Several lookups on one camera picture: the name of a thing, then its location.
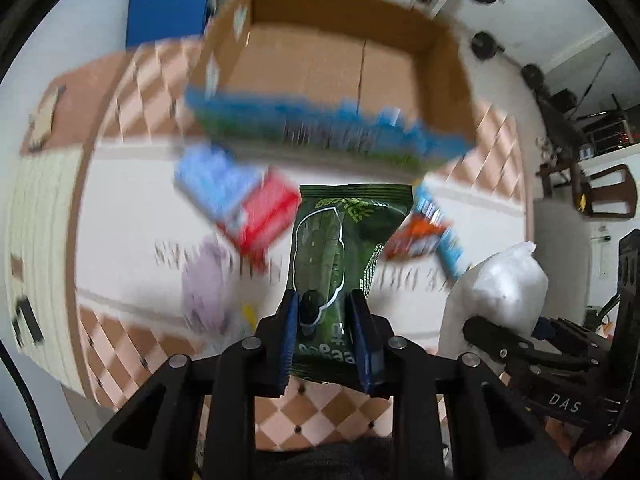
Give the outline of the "green snack packet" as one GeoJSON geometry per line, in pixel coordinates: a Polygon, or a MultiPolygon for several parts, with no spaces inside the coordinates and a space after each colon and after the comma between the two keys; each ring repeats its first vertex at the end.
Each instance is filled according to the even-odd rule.
{"type": "Polygon", "coordinates": [[[358,384],[347,331],[347,296],[369,291],[378,257],[413,204],[408,184],[303,185],[293,224],[286,287],[296,292],[292,373],[358,384]]]}

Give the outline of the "white plastic pillow pack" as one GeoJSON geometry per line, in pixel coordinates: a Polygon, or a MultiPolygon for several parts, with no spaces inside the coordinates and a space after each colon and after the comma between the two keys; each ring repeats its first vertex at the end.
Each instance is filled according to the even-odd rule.
{"type": "Polygon", "coordinates": [[[496,374],[503,373],[503,364],[465,340],[463,325],[481,316],[525,339],[532,336],[549,284],[534,258],[535,250],[533,242],[516,244],[473,266],[454,283],[442,315],[439,356],[457,359],[464,352],[473,352],[496,374]]]}

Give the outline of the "red snack packet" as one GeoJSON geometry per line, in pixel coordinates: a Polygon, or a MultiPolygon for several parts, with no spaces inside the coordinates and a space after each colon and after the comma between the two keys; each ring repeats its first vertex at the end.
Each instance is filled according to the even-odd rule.
{"type": "Polygon", "coordinates": [[[262,183],[217,226],[241,258],[258,272],[265,272],[268,249],[293,223],[299,204],[298,187],[281,171],[269,167],[262,183]]]}

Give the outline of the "orange snack bag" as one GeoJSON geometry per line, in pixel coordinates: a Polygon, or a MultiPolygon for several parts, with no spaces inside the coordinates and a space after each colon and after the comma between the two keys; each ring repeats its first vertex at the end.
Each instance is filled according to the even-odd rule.
{"type": "Polygon", "coordinates": [[[405,261],[429,255],[435,251],[449,227],[447,220],[412,214],[386,243],[383,257],[387,261],[405,261]]]}

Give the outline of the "light blue tissue pack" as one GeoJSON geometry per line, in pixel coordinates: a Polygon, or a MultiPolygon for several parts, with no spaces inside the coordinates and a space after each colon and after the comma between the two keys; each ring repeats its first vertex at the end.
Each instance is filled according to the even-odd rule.
{"type": "Polygon", "coordinates": [[[207,218],[224,222],[262,184],[262,173],[239,164],[215,144],[186,148],[175,166],[175,182],[207,218]]]}

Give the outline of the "long blue biscuit packet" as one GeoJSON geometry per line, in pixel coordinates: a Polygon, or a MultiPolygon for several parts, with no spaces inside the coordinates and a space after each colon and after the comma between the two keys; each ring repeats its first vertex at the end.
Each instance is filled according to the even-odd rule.
{"type": "Polygon", "coordinates": [[[454,229],[454,224],[448,220],[446,214],[442,212],[435,197],[421,182],[414,189],[413,211],[421,220],[428,223],[436,230],[436,246],[442,270],[451,283],[456,282],[472,266],[470,260],[465,257],[458,234],[454,229]]]}

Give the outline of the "wooden chair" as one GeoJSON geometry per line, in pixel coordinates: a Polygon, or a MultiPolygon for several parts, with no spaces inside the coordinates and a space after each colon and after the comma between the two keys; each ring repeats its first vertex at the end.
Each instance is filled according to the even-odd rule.
{"type": "Polygon", "coordinates": [[[636,180],[627,165],[611,168],[585,176],[582,184],[584,214],[589,218],[629,220],[636,215],[638,190],[636,180]],[[620,182],[598,185],[597,181],[620,176],[620,182]]]}

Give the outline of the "cardboard box with blue print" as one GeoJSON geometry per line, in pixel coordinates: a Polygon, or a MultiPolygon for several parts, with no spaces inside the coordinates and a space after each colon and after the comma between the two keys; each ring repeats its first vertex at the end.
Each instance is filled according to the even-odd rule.
{"type": "Polygon", "coordinates": [[[451,29],[386,0],[229,0],[208,26],[184,98],[217,138],[410,172],[476,144],[451,29]]]}

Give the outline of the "small barbell on floor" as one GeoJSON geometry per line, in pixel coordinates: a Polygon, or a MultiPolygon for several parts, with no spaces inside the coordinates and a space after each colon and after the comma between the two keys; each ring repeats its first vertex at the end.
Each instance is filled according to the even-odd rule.
{"type": "Polygon", "coordinates": [[[542,69],[535,63],[522,65],[518,61],[515,61],[514,58],[506,55],[504,53],[506,48],[503,47],[502,44],[499,44],[490,32],[477,32],[474,34],[470,40],[470,47],[474,56],[479,61],[489,61],[495,56],[498,56],[515,68],[518,68],[526,86],[530,90],[533,90],[533,92],[539,92],[544,86],[544,72],[542,69]]]}

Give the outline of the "blue folded mat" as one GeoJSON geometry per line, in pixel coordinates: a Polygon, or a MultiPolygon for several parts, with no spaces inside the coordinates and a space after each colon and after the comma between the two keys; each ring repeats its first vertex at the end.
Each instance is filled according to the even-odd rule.
{"type": "Polygon", "coordinates": [[[200,36],[209,14],[209,0],[129,0],[125,46],[200,36]]]}

